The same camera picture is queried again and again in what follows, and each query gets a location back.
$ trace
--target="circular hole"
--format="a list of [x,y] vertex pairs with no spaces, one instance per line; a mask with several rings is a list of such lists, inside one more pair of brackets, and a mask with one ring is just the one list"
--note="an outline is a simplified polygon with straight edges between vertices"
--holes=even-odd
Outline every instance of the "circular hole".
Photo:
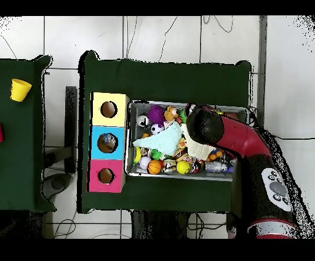
[[114,180],[115,175],[111,169],[102,169],[97,177],[101,183],[109,184]]
[[104,133],[99,136],[97,147],[103,153],[113,153],[118,147],[118,139],[112,133]]
[[117,106],[114,102],[104,102],[101,105],[101,114],[106,118],[112,118],[117,114]]

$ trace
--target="green toy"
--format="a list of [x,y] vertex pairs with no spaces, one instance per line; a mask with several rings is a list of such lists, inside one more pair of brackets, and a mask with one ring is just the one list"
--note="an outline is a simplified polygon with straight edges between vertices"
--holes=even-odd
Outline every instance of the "green toy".
[[155,150],[155,149],[152,150],[152,152],[151,152],[151,157],[152,157],[153,159],[155,159],[156,161],[158,161],[161,156],[162,156],[162,153],[161,153],[161,152],[159,152],[158,150]]
[[179,117],[183,121],[183,123],[186,123],[186,116],[185,116],[185,110],[182,110],[179,114]]

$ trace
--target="purple toy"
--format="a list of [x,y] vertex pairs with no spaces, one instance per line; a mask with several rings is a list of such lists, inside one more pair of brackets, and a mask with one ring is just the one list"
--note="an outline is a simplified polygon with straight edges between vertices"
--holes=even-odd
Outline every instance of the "purple toy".
[[148,112],[148,118],[151,122],[156,123],[159,127],[163,127],[165,121],[164,110],[159,105],[153,105]]

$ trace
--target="orange ball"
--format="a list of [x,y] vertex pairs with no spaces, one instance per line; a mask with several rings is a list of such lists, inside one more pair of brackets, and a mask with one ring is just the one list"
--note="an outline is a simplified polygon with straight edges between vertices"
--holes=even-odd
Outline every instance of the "orange ball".
[[161,171],[161,163],[159,161],[156,161],[155,159],[150,161],[148,165],[148,172],[150,174],[156,175]]

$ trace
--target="gray tray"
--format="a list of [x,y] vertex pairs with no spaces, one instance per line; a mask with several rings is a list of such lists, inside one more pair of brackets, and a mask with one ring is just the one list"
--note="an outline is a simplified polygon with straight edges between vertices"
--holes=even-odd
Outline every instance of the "gray tray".
[[[136,139],[140,139],[145,132],[141,127],[137,126],[136,118],[142,114],[147,114],[149,108],[152,105],[160,105],[163,108],[167,106],[173,106],[177,109],[184,109],[186,103],[169,103],[169,102],[144,102],[141,100],[132,100],[128,104],[128,114],[130,118],[127,119],[127,130],[126,130],[126,155],[125,155],[125,172],[127,175],[131,176],[141,176],[141,177],[154,177],[154,178],[172,178],[172,179],[195,179],[195,180],[221,180],[221,181],[232,181],[232,173],[213,173],[213,172],[198,172],[197,174],[186,174],[181,175],[178,172],[174,171],[169,174],[158,174],[151,175],[143,173],[139,167],[134,165],[134,154],[135,148],[132,145],[132,142]],[[249,111],[246,108],[242,107],[231,107],[231,106],[216,106],[224,112],[231,113],[240,113],[243,122],[249,123]]]

